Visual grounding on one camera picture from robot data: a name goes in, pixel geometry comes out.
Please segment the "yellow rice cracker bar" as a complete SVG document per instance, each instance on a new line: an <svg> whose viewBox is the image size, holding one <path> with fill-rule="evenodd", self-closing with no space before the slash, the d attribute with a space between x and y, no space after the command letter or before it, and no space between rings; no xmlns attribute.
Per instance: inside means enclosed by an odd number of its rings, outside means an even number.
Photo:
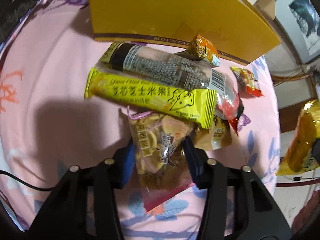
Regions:
<svg viewBox="0 0 320 240"><path fill-rule="evenodd" d="M216 91L212 89L185 90L97 68L90 70L84 91L84 98L92 96L191 120L204 129L211 128L216 105Z"/></svg>

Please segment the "framed lotus painting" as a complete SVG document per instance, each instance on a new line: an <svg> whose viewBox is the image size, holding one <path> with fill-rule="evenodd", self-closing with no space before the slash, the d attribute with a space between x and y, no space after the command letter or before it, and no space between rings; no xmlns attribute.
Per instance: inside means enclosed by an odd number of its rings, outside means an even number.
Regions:
<svg viewBox="0 0 320 240"><path fill-rule="evenodd" d="M257 0L254 6L298 63L308 64L319 58L319 0Z"/></svg>

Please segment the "yellow cardboard box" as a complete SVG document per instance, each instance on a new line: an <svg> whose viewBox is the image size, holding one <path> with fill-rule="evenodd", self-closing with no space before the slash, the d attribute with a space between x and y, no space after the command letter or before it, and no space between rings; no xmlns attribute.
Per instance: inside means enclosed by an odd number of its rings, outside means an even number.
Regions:
<svg viewBox="0 0 320 240"><path fill-rule="evenodd" d="M280 44L248 0L89 0L97 41L135 41L187 48L196 35L221 58L247 65Z"/></svg>

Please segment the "yellow ball biscuit bag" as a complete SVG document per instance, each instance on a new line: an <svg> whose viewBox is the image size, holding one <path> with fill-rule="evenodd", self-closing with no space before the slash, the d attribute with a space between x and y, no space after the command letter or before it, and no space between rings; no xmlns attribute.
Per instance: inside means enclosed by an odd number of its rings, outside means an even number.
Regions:
<svg viewBox="0 0 320 240"><path fill-rule="evenodd" d="M230 67L232 73L236 77L238 85L250 96L262 97L264 96L257 78L248 69L240 67Z"/></svg>

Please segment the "red snack packet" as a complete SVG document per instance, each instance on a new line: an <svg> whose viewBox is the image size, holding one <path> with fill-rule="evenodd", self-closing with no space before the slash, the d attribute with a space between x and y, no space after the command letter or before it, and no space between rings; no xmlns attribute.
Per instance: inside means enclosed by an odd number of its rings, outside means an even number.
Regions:
<svg viewBox="0 0 320 240"><path fill-rule="evenodd" d="M222 120L227 120L236 134L238 134L238 121L243 111L244 106L235 90L226 91L224 96L217 93L215 114Z"/></svg>

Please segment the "brown bread packet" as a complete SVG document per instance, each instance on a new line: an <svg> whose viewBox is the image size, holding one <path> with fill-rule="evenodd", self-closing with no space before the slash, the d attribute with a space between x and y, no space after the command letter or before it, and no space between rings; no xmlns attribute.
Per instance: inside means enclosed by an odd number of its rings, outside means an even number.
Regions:
<svg viewBox="0 0 320 240"><path fill-rule="evenodd" d="M214 115L210 129L198 127L194 135L194 146L205 151L218 150L232 144L229 122Z"/></svg>

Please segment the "pink patterned tablecloth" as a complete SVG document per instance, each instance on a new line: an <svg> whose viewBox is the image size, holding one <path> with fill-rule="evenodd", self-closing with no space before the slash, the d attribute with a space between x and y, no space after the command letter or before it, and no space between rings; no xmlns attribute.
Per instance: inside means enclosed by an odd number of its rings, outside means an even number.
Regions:
<svg viewBox="0 0 320 240"><path fill-rule="evenodd" d="M1 170L52 187L70 166L87 168L112 156L131 134L126 105L84 100L88 72L110 45L92 38L88 0L35 5L1 43ZM229 167L248 164L274 194L280 157L276 94L264 56L246 68L264 96L241 93L239 136L232 132L231 146L208 155ZM125 239L196 239L206 193L193 186L146 212L135 171L116 191ZM20 229L29 229L47 196L1 176L1 202Z"/></svg>

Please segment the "small orange snack packet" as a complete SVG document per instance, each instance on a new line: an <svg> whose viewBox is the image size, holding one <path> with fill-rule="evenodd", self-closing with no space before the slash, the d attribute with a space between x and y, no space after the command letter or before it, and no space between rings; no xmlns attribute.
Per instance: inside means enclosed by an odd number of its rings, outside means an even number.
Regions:
<svg viewBox="0 0 320 240"><path fill-rule="evenodd" d="M216 48L210 40L199 34L192 39L186 50L175 53L175 55L193 61L203 61L211 64L213 67L220 66L220 59Z"/></svg>

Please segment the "clear long snack tube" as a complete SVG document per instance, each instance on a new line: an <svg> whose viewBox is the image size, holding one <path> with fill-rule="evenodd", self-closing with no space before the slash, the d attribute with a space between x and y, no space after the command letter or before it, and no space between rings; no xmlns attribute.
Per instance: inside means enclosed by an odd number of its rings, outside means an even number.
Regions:
<svg viewBox="0 0 320 240"><path fill-rule="evenodd" d="M186 90L208 88L223 99L236 96L233 81L217 68L177 54L127 42L113 42L100 60L112 69L131 72Z"/></svg>

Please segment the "golden yellow cake packet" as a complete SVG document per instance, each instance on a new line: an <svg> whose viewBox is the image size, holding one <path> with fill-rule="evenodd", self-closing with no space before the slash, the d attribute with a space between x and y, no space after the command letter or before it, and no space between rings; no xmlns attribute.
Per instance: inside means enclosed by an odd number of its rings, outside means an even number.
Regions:
<svg viewBox="0 0 320 240"><path fill-rule="evenodd" d="M278 176L303 174L319 168L311 158L311 146L319 138L319 101L308 101L301 109L295 136L277 170Z"/></svg>

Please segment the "pink cracker bag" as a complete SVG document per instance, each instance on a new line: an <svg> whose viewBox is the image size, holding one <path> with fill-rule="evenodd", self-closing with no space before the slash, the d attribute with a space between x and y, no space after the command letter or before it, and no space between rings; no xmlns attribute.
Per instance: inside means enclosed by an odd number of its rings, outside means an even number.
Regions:
<svg viewBox="0 0 320 240"><path fill-rule="evenodd" d="M127 115L144 208L150 211L193 184L182 142L194 123L151 111Z"/></svg>

